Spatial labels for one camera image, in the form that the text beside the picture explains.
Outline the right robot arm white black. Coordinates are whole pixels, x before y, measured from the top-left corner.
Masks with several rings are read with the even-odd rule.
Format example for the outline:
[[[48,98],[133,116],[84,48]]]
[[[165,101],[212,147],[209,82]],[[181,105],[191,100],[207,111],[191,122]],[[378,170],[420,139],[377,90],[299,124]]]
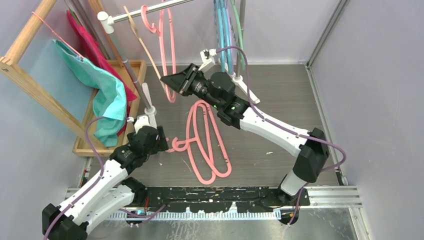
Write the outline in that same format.
[[[218,118],[227,126],[259,135],[296,158],[292,170],[278,187],[281,204],[291,205],[302,187],[317,181],[330,155],[322,130],[300,129],[252,107],[236,95],[236,85],[224,72],[206,78],[199,66],[192,63],[181,72],[161,77],[160,81],[181,96],[195,95],[214,107]]]

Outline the purple wire hanger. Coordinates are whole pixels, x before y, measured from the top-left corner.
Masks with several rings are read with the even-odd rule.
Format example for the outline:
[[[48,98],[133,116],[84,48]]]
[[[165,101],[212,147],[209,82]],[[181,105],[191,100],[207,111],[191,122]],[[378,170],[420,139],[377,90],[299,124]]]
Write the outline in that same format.
[[[229,9],[228,9],[228,1],[225,0],[224,1],[224,7],[225,7],[225,13],[226,13],[226,22],[227,22],[227,45],[231,46],[233,43],[233,37],[232,37],[232,32],[231,32],[231,20],[230,20],[230,14],[229,14]],[[230,75],[234,74],[234,63],[233,63],[233,51],[231,49],[228,50],[228,72]]]

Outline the beige plastic hanger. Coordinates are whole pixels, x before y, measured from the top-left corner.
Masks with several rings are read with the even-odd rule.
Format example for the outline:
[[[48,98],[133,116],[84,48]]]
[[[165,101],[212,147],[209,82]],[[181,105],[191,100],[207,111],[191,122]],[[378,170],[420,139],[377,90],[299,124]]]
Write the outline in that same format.
[[[166,55],[165,55],[165,44],[164,44],[164,36],[163,36],[163,23],[164,23],[164,10],[160,10],[159,11],[159,27],[156,26],[155,23],[149,24],[148,20],[146,20],[146,14],[143,13],[144,9],[147,9],[147,5],[142,5],[141,6],[141,17],[143,19],[144,24],[146,25],[146,28],[153,34],[157,34],[158,35],[158,39],[159,39],[159,48],[160,48],[160,57],[161,57],[161,63],[162,63],[162,74],[167,74],[167,65],[166,65]],[[153,57],[150,53],[150,51],[148,50],[147,46],[145,45],[145,43],[143,42],[139,32],[138,32],[138,28],[136,27],[136,24],[133,20],[133,18],[130,16],[130,12],[128,11],[128,8],[124,5],[123,9],[126,13],[126,15],[128,16],[128,22],[130,25],[130,28],[134,34],[134,36],[136,37],[136,39],[139,41],[140,45],[142,46],[142,48],[144,49],[145,53],[147,54],[148,59],[150,60],[150,62],[152,63],[152,66],[154,68],[154,71],[157,75],[158,80],[161,79],[161,74],[159,73],[159,70],[157,68],[157,65],[155,64]]]

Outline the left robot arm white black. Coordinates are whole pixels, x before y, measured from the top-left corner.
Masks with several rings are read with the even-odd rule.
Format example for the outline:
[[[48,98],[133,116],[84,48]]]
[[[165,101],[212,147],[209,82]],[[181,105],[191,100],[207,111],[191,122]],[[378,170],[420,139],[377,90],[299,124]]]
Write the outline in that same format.
[[[167,138],[162,126],[149,125],[127,137],[128,143],[117,147],[92,179],[59,205],[43,209],[44,239],[85,240],[114,212],[145,203],[146,186],[130,174],[150,156],[167,151]]]

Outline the green wire hanger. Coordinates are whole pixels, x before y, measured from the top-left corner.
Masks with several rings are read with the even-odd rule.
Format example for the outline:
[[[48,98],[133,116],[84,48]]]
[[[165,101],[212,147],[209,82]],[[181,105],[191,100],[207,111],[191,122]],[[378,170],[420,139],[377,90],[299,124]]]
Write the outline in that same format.
[[[241,23],[240,23],[240,17],[239,17],[238,9],[236,7],[236,2],[234,0],[230,0],[230,3],[231,3],[231,6],[232,6],[232,10],[233,10],[234,18],[235,18],[235,23],[236,23],[236,27],[237,27],[237,46],[240,47],[242,50],[244,50],[242,27],[241,27]]]

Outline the light blue wire hanger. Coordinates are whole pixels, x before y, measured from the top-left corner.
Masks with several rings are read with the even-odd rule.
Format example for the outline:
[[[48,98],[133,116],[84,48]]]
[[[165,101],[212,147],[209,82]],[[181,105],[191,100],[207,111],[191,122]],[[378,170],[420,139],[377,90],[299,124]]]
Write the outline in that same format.
[[[220,10],[221,10],[221,14],[222,14],[222,21],[223,21],[223,32],[224,32],[224,37],[225,37],[225,47],[229,47],[228,46],[228,27],[227,27],[227,17],[226,17],[226,11],[225,11],[225,5],[224,5],[224,0],[220,0],[219,1],[220,4]],[[227,63],[227,67],[228,67],[228,51],[229,49],[226,50],[226,63]]]

